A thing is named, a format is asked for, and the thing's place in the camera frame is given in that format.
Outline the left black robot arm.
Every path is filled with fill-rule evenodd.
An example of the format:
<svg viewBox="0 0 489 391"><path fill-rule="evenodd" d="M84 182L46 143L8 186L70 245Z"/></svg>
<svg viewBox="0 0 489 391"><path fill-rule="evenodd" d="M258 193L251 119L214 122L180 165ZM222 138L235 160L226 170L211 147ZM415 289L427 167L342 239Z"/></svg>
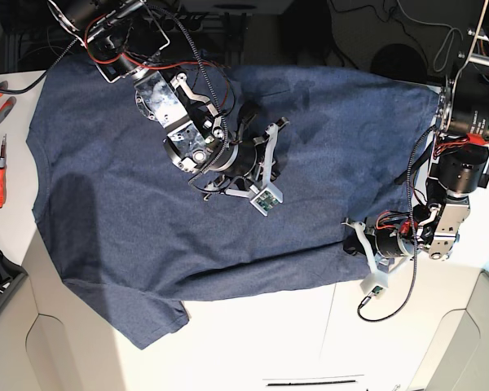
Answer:
<svg viewBox="0 0 489 391"><path fill-rule="evenodd" d="M428 145L412 152L395 179L414 196L415 178L425 172L425 199L407 212L345 222L353 230L345 251L363 254L370 270L364 291L387 287L390 275L419 253L448 259L470 214L470 194L489 183L489 1L477 9L440 91L437 120L420 139Z"/></svg>

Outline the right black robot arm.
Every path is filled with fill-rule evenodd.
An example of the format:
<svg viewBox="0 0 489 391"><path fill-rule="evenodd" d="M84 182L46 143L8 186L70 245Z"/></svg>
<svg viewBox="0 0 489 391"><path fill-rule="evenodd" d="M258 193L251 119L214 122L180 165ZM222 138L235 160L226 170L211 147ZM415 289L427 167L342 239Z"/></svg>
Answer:
<svg viewBox="0 0 489 391"><path fill-rule="evenodd" d="M248 132L260 108L244 103L235 129L227 124L213 88L208 95L188 84L183 62L165 63L170 39L158 22L165 11L145 1L50 1L49 10L86 50L104 79L131 77L138 110L165 131L164 148L174 166L194 178L218 176L201 193L245 198L263 215L283 201L274 185L274 151L285 117L257 136Z"/></svg>

